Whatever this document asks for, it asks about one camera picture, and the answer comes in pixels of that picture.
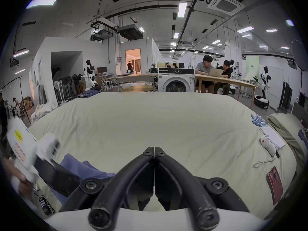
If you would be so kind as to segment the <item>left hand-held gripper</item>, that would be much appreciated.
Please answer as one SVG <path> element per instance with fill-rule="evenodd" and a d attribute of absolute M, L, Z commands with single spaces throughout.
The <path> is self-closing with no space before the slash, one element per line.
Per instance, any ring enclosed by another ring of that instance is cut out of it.
<path fill-rule="evenodd" d="M 11 118 L 6 137 L 16 157 L 14 166 L 29 182 L 40 177 L 65 197 L 79 187 L 79 177 L 53 160 L 61 147 L 55 135 L 48 133 L 38 141 L 20 118 Z"/>

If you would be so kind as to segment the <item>person's left hand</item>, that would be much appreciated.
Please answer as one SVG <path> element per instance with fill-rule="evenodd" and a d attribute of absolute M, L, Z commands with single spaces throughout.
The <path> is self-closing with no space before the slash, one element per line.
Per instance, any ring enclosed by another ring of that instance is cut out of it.
<path fill-rule="evenodd" d="M 19 179 L 20 184 L 18 187 L 18 193 L 22 196 L 31 198 L 31 193 L 33 189 L 33 184 L 27 180 L 25 175 L 14 166 L 14 163 L 12 160 L 9 160 L 6 157 L 2 158 L 2 164 L 5 169 L 6 175 L 8 178 L 11 178 L 12 176 L 17 177 Z"/>

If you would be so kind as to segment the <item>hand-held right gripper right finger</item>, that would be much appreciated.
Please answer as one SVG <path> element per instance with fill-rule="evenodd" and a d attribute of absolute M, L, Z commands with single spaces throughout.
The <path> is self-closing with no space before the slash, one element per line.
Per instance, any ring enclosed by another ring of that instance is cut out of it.
<path fill-rule="evenodd" d="M 154 147 L 154 176 L 155 194 L 164 209 L 187 208 L 193 225 L 218 225 L 217 209 L 249 213 L 225 179 L 193 176 L 160 147 Z"/>

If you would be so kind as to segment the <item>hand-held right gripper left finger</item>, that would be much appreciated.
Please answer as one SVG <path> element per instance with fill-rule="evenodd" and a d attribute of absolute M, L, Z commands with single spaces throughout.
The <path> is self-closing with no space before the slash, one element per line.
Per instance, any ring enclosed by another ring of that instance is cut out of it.
<path fill-rule="evenodd" d="M 146 187 L 141 190 L 141 200 L 137 200 L 137 210 L 144 209 L 153 195 L 153 190 L 147 190 L 154 186 L 154 147 L 148 147 L 141 155 L 137 156 L 125 165 L 113 177 L 104 179 L 86 178 L 80 182 L 79 186 L 68 196 L 59 212 L 85 210 L 90 208 L 88 223 L 90 225 L 116 225 L 117 215 L 122 206 L 132 207 L 127 200 L 129 191 L 133 190 L 133 185 L 138 183 L 138 179 L 150 171 L 150 176 L 141 181 Z"/>

